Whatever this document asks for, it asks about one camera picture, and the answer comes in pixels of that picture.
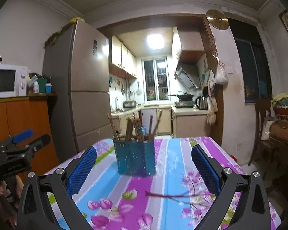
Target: wooden door frame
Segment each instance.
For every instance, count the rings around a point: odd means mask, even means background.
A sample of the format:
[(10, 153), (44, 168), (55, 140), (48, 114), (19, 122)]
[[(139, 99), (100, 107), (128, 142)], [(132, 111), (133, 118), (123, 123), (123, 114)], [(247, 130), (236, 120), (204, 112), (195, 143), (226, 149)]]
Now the wooden door frame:
[[(162, 14), (143, 16), (109, 24), (98, 28), (98, 30), (111, 41), (113, 35), (157, 27), (177, 27), (184, 30), (199, 31), (203, 41), (208, 67), (211, 68), (214, 73), (216, 72), (217, 60), (213, 57), (213, 54), (216, 55), (217, 48), (205, 14)], [(211, 127), (211, 137), (221, 146), (224, 118), (223, 87), (221, 85), (216, 86), (218, 88), (216, 96), (218, 112), (216, 112), (216, 124)]]

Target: kitchen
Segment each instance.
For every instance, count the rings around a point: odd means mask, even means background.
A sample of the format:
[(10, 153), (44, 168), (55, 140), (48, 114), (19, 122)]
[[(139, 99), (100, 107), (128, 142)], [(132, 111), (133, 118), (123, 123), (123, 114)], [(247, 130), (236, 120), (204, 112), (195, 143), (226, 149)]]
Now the kitchen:
[(109, 90), (113, 123), (124, 134), (139, 115), (157, 135), (209, 136), (206, 123), (209, 69), (200, 33), (177, 27), (150, 28), (112, 36)]

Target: floral tablecloth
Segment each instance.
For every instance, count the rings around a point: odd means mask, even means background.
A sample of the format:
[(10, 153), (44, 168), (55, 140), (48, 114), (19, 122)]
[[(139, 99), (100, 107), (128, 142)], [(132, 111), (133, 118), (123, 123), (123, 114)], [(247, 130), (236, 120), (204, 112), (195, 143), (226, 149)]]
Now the floral tablecloth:
[[(197, 143), (223, 167), (245, 174), (214, 140), (196, 137), (155, 139), (156, 175), (124, 176), (117, 170), (113, 141), (104, 139), (93, 144), (97, 150), (96, 164), (80, 192), (72, 198), (95, 230), (193, 230), (215, 199), (191, 160), (191, 146)], [(58, 167), (65, 168), (73, 158)], [(228, 226), (239, 195), (235, 194), (219, 229)], [(69, 229), (54, 195), (49, 193), (48, 197), (59, 225)], [(270, 212), (271, 229), (275, 230), (281, 220), (271, 204)]]

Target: orange wooden cabinet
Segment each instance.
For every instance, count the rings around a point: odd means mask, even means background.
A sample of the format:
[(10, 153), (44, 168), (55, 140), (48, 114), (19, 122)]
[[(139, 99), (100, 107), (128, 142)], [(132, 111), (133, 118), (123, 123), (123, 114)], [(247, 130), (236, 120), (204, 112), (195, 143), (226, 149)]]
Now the orange wooden cabinet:
[[(45, 133), (52, 138), (46, 99), (27, 99), (11, 102), (8, 99), (6, 100), (6, 102), (0, 103), (0, 141), (9, 135), (18, 134), (27, 129), (32, 129), (34, 135), (19, 144), (19, 147), (23, 147)], [(38, 175), (42, 175), (59, 165), (52, 140), (48, 146), (35, 153), (31, 164), (32, 170)], [(19, 174), (20, 178), (23, 180), (27, 173)]]

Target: blue gripper pad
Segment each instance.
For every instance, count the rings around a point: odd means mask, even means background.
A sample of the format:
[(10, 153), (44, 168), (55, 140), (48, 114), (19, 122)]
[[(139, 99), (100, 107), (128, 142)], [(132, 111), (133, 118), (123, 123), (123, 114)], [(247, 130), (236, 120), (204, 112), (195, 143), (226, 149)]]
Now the blue gripper pad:
[(22, 141), (25, 141), (25, 140), (29, 139), (32, 136), (33, 136), (33, 131), (32, 130), (25, 130), (24, 132), (21, 132), (21, 133), (17, 134), (13, 138), (13, 143), (14, 144), (19, 144)]
[(215, 196), (218, 196), (221, 192), (220, 177), (197, 145), (192, 148), (191, 156), (192, 161), (203, 178), (208, 191), (213, 193)]
[(88, 174), (96, 162), (97, 152), (93, 146), (91, 146), (89, 150), (86, 150), (83, 155), (84, 156), (80, 157), (78, 165), (68, 178), (67, 193), (70, 197), (79, 193), (85, 179), (88, 177)]

